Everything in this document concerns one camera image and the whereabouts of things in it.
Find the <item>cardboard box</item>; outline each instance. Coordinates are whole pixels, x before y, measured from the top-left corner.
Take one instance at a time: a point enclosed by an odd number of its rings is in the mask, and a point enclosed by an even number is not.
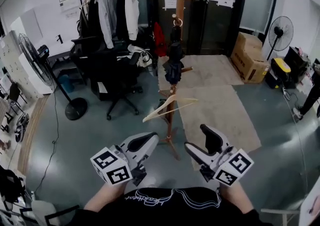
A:
[[[244,83],[264,80],[270,65],[261,51],[262,42],[256,36],[239,32],[230,59]]]

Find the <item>hand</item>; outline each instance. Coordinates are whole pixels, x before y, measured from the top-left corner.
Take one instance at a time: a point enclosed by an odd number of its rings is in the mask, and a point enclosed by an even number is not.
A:
[[[105,183],[93,198],[85,205],[85,210],[99,212],[105,205],[115,201],[124,194],[128,182],[118,185]]]

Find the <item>stand fan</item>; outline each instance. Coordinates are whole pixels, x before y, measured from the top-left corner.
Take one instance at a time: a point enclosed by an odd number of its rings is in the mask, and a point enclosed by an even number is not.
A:
[[[52,84],[54,80],[64,94],[65,98],[69,101],[69,104],[65,107],[64,111],[67,119],[80,119],[86,113],[88,104],[83,98],[75,98],[71,100],[67,95],[66,91],[59,83],[58,79],[56,78],[54,72],[47,62],[47,58],[49,57],[49,49],[45,45],[43,45],[40,48],[41,53],[39,54],[34,45],[30,42],[29,38],[22,33],[19,35],[18,42],[26,59],[30,63],[34,72],[39,76],[39,78],[42,79],[42,81],[48,86]]]
[[[273,50],[282,51],[286,49],[293,36],[294,26],[288,17],[280,16],[275,19],[269,29],[269,43],[272,48],[266,60],[269,60]]]

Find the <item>glass door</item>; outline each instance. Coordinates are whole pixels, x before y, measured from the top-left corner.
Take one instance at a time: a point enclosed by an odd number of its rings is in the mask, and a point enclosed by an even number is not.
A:
[[[226,54],[227,36],[234,8],[207,0],[200,55]]]
[[[190,25],[190,14],[191,14],[191,1],[186,0],[184,2],[184,16],[183,16],[183,28],[182,28],[182,48],[186,50],[187,40],[189,35],[189,25]],[[170,42],[170,33],[173,27],[172,14],[176,13],[176,8],[166,8],[168,7],[168,1],[157,0],[158,7],[158,22],[162,28],[163,34],[165,36],[165,41]]]

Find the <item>trash bin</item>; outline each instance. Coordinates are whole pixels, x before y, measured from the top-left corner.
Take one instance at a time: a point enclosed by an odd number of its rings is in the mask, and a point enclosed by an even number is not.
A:
[[[70,78],[68,75],[62,75],[58,78],[59,83],[62,85],[62,88],[67,93],[72,93],[75,89],[75,86],[71,83]]]

